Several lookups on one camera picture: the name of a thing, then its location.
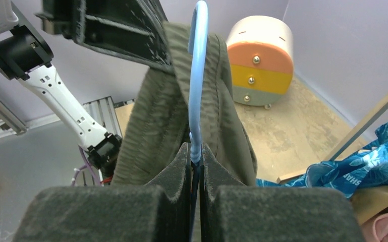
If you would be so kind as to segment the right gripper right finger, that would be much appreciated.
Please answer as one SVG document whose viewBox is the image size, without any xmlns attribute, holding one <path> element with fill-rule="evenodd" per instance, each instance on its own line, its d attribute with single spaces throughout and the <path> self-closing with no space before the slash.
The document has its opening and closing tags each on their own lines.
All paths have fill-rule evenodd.
<svg viewBox="0 0 388 242">
<path fill-rule="evenodd" d="M 202 148 L 202 241 L 364 241 L 349 201 L 327 188 L 247 186 Z"/>
</svg>

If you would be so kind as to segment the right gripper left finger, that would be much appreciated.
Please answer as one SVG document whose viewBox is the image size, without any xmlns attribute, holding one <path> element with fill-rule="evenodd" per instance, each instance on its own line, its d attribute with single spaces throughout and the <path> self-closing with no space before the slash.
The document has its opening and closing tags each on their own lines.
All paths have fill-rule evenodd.
<svg viewBox="0 0 388 242">
<path fill-rule="evenodd" d="M 190 144 L 142 186 L 53 187 L 28 206 L 14 241 L 189 241 Z"/>
</svg>

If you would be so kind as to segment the light blue hanger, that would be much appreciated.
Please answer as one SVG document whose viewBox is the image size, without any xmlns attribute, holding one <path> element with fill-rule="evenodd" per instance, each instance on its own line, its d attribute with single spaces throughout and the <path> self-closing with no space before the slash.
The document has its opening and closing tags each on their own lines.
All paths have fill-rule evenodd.
<svg viewBox="0 0 388 242">
<path fill-rule="evenodd" d="M 198 1 L 192 15 L 188 53 L 192 56 L 188 98 L 188 122 L 190 129 L 190 159 L 198 166 L 201 159 L 202 136 L 200 128 L 201 97 L 208 39 L 208 6 Z"/>
</svg>

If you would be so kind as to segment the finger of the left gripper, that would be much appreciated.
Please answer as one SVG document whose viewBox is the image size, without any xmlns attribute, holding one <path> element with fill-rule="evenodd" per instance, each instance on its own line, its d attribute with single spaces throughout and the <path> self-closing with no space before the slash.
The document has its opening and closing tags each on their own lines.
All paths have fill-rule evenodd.
<svg viewBox="0 0 388 242">
<path fill-rule="evenodd" d="M 172 72 L 160 1 L 42 1 L 42 29 L 90 50 Z"/>
</svg>

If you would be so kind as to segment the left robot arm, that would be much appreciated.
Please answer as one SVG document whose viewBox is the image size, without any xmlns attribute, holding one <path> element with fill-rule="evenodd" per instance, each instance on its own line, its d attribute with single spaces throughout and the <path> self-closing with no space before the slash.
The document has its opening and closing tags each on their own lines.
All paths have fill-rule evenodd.
<svg viewBox="0 0 388 242">
<path fill-rule="evenodd" d="M 170 73 L 159 1 L 43 1 L 42 29 L 90 50 Z M 14 3 L 0 1 L 0 73 L 37 95 L 73 131 L 91 165 L 114 173 L 122 138 L 95 121 L 61 80 L 54 54 Z"/>
</svg>

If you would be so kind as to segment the olive green shorts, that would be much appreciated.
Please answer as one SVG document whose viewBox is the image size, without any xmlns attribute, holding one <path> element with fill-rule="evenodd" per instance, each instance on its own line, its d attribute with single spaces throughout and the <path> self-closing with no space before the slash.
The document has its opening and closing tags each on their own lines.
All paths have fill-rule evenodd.
<svg viewBox="0 0 388 242">
<path fill-rule="evenodd" d="M 148 183 L 189 141 L 190 27 L 164 22 L 163 28 L 174 71 L 147 71 L 122 141 L 114 186 Z M 202 140 L 217 161 L 239 181 L 254 186 L 257 159 L 233 102 L 226 42 L 214 33 L 207 40 L 200 122 Z"/>
</svg>

